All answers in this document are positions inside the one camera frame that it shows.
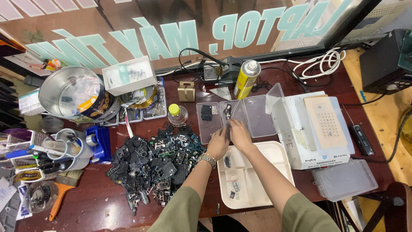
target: yellow spray can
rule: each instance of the yellow spray can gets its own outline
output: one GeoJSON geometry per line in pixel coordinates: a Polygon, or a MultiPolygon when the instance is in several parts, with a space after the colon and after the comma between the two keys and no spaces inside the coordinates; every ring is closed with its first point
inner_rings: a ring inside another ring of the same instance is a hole
{"type": "Polygon", "coordinates": [[[243,99],[249,95],[261,70],[260,64],[254,60],[248,60],[243,63],[239,76],[237,77],[236,86],[233,90],[235,98],[243,99]]]}

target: wristwatch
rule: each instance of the wristwatch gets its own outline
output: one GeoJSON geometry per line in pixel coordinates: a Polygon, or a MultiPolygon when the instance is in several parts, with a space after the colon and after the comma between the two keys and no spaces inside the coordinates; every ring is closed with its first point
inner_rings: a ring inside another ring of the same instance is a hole
{"type": "Polygon", "coordinates": [[[210,165],[212,165],[213,169],[216,168],[216,160],[211,155],[203,153],[202,155],[199,156],[199,158],[197,159],[197,162],[200,162],[201,160],[206,160],[207,162],[210,163],[210,165]]]}

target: clear plastic bottle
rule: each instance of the clear plastic bottle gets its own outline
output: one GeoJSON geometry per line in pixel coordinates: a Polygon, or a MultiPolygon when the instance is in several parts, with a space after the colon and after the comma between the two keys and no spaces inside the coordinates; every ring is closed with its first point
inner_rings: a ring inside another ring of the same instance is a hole
{"type": "Polygon", "coordinates": [[[187,120],[187,110],[183,106],[171,104],[167,117],[172,124],[183,124],[187,120]]]}

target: yellow bottle cap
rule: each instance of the yellow bottle cap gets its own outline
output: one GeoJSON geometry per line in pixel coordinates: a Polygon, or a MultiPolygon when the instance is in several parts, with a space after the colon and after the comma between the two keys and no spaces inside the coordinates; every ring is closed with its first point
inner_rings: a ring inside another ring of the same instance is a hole
{"type": "Polygon", "coordinates": [[[180,113],[180,108],[179,108],[179,106],[176,105],[176,104],[171,104],[171,105],[169,106],[169,113],[170,113],[171,115],[173,115],[173,116],[178,115],[178,114],[180,113]]]}

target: olive green sleeve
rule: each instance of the olive green sleeve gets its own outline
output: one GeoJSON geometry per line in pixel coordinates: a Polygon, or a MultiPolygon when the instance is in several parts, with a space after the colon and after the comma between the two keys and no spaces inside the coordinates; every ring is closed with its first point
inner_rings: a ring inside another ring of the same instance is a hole
{"type": "Polygon", "coordinates": [[[193,188],[181,187],[148,232],[196,231],[201,206],[200,197],[193,188]]]}
{"type": "Polygon", "coordinates": [[[323,209],[296,193],[286,202],[282,215],[282,232],[340,232],[336,223],[323,209]]]}

